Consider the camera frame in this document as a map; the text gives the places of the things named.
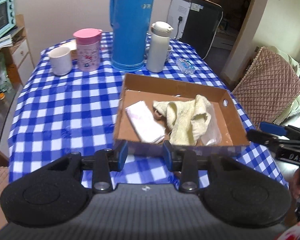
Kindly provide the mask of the cream yellow towel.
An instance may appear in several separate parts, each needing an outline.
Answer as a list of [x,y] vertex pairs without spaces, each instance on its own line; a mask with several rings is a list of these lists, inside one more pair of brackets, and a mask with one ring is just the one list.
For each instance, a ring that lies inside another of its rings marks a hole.
[[195,146],[206,133],[211,120],[207,112],[210,105],[210,101],[202,95],[190,101],[153,101],[153,108],[166,118],[166,125],[171,131],[170,143],[181,146]]

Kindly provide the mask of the white paper towel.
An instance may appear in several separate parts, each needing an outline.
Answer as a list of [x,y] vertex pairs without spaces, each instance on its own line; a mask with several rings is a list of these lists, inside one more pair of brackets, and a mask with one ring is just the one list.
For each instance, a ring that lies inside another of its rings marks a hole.
[[141,142],[158,144],[163,141],[165,128],[155,121],[144,101],[126,107],[125,111]]

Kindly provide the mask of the clear plastic bag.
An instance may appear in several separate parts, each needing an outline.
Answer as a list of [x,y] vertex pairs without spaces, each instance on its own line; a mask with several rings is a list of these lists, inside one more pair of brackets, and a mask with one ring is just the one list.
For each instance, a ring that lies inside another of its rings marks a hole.
[[215,146],[221,143],[222,134],[217,124],[217,118],[213,105],[210,105],[207,108],[207,112],[211,115],[211,120],[207,127],[206,133],[202,135],[200,139],[205,146]]

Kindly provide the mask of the brown cardboard box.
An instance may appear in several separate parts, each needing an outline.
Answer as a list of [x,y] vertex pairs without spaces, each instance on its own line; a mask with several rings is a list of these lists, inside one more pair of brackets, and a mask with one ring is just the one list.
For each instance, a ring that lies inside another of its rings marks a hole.
[[238,155],[250,145],[226,89],[173,79],[126,74],[113,144],[129,153],[159,156],[163,142],[198,155]]

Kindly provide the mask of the quilted brown chair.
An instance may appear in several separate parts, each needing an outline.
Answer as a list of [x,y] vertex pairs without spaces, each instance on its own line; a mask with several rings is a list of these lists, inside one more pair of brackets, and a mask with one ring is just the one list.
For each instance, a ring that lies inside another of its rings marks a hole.
[[261,47],[232,93],[256,128],[279,125],[300,111],[300,63],[274,46]]

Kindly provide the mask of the small brown tape roll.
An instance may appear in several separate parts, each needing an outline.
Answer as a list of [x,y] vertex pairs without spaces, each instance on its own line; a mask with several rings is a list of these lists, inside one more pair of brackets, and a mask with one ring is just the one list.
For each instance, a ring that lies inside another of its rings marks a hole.
[[155,120],[162,120],[164,118],[164,116],[157,109],[154,110],[153,116]]

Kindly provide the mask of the blue checkered tablecloth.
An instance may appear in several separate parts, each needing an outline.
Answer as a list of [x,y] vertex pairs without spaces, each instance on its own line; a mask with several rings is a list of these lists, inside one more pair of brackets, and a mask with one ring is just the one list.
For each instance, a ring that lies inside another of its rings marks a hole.
[[[101,66],[96,71],[82,72],[75,61],[69,74],[57,77],[52,73],[48,53],[68,41],[40,53],[39,63],[19,94],[8,137],[10,183],[70,152],[92,155],[113,146],[125,75],[111,66],[113,33],[102,34]],[[228,90],[190,45],[174,40],[170,44],[173,51],[163,72],[153,74],[143,67],[135,73]],[[178,58],[189,60],[196,68],[194,74],[183,74],[176,65]],[[236,160],[289,187],[266,147],[251,144]],[[127,158],[123,171],[111,172],[111,181],[114,186],[179,184],[163,159],[134,156]]]

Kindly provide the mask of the tissue packet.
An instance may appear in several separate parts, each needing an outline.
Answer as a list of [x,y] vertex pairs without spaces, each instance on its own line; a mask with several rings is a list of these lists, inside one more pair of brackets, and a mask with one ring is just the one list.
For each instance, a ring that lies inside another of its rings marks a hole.
[[183,74],[194,74],[196,71],[195,66],[189,60],[178,58],[176,64]]

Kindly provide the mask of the white ceramic cup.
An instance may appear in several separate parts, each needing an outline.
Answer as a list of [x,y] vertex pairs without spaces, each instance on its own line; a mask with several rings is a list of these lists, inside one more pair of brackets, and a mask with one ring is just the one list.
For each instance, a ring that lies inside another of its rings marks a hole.
[[48,53],[52,72],[56,76],[63,76],[71,72],[71,50],[68,47],[54,48]]

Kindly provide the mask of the small mug with spoon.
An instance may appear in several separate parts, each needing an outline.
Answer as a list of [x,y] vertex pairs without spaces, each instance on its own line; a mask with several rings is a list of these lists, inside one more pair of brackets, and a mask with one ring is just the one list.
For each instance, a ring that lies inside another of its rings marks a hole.
[[[150,49],[150,46],[147,46],[146,49],[145,49],[145,59],[147,59],[147,57],[148,57],[149,49]],[[168,50],[167,50],[167,54],[166,54],[165,62],[167,62],[169,60],[172,50],[173,50],[173,47],[171,45],[169,45]]]

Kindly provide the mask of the white insulated bottle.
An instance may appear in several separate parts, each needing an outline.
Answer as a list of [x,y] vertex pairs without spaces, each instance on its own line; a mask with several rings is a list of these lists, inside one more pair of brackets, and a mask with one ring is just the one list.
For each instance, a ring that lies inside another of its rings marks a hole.
[[159,73],[163,70],[172,31],[173,28],[166,22],[157,21],[152,24],[146,63],[148,71]]

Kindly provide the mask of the pink lidded cartoon cup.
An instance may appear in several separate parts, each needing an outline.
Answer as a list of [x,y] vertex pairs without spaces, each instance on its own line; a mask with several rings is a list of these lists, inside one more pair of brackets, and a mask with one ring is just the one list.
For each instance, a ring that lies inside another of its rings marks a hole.
[[76,41],[77,65],[81,71],[92,72],[99,67],[102,32],[101,29],[85,28],[73,33]]

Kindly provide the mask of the wooden shelf cabinet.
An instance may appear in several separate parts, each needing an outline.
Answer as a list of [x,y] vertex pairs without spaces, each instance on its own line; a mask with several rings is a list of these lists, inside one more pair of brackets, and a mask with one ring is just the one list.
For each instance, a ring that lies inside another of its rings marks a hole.
[[12,84],[24,87],[33,70],[34,62],[31,55],[30,45],[23,14],[16,16],[17,26],[12,29],[12,46],[0,48],[3,53],[8,73],[12,74]]

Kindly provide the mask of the black white water dispenser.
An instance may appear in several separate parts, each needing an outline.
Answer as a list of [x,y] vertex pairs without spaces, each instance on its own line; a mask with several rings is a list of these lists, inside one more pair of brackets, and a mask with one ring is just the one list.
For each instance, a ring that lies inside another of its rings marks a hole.
[[204,59],[222,18],[223,8],[209,0],[171,0],[167,23],[172,39],[189,44]]

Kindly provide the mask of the blue thermos flask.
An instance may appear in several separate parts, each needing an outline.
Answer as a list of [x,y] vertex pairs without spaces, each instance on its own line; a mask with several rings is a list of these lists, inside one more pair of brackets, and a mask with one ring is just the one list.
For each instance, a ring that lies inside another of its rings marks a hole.
[[112,66],[134,72],[144,66],[147,32],[154,0],[110,0],[113,29]]

